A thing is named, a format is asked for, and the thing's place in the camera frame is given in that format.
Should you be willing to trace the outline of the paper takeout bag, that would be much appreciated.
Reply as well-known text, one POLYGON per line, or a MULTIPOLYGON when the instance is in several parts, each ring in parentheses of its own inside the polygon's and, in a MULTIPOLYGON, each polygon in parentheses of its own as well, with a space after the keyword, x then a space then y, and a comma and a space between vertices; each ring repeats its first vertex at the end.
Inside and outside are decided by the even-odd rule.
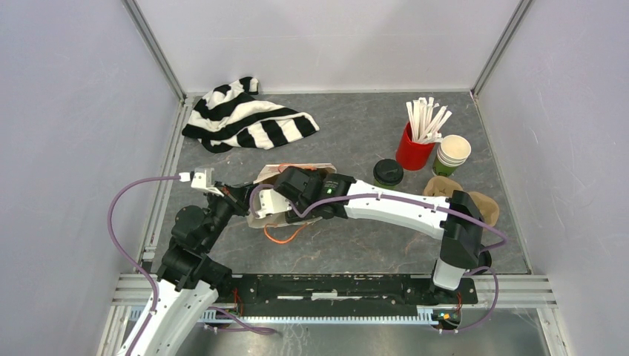
POLYGON ((321 220, 321 217, 312 217, 304 221, 287 221, 286 213, 292 208, 287 198, 281 197, 279 193, 273 190, 273 184, 288 167, 304 168, 323 175, 337 172, 336 167, 331 163, 280 163, 264 166, 254 183, 270 185, 271 187, 261 188, 251 195, 249 207, 254 213, 247 217, 247 223, 250 228, 262 229, 269 240, 279 245, 290 243, 305 227, 321 220), (283 228, 291 225, 297 226, 297 229, 287 239, 278 240, 269 233, 270 228, 283 228))

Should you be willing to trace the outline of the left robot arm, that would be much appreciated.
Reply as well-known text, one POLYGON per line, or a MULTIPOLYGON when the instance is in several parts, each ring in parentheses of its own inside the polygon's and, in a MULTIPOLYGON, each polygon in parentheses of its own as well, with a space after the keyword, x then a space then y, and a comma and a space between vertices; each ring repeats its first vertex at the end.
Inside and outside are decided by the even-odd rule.
POLYGON ((148 279, 151 295, 120 355, 175 355, 205 310, 232 295, 231 269, 208 254, 233 216, 248 215, 255 185, 218 187, 205 207, 177 212, 157 275, 148 279))

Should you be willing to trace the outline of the green paper coffee cup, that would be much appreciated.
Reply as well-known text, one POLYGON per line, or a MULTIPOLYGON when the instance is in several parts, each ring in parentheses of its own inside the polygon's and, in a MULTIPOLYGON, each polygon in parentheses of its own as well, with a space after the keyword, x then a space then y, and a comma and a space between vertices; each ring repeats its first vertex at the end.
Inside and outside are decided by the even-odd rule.
POLYGON ((398 187, 397 184, 382 183, 376 179, 374 180, 373 185, 379 188, 384 188, 384 189, 389 189, 389 190, 396 190, 398 187))

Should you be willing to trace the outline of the black cup lid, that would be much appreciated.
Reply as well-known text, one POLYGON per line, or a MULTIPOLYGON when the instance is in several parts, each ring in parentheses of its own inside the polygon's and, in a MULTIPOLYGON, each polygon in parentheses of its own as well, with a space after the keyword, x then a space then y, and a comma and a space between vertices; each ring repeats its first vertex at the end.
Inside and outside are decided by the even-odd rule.
POLYGON ((395 187, 404 178, 404 169, 394 159, 381 159, 372 169, 374 184, 382 187, 395 187))

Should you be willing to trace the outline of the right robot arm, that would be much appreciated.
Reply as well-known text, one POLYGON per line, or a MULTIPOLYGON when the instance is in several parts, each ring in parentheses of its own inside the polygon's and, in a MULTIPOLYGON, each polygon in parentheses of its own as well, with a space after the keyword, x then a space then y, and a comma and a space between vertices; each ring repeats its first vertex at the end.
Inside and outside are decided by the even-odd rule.
POLYGON ((480 266, 487 226, 472 197, 426 197, 371 185, 343 174, 288 167, 273 184, 300 220, 335 217, 374 220, 419 231, 441 243, 428 283, 430 297, 446 303, 458 293, 465 273, 480 266))

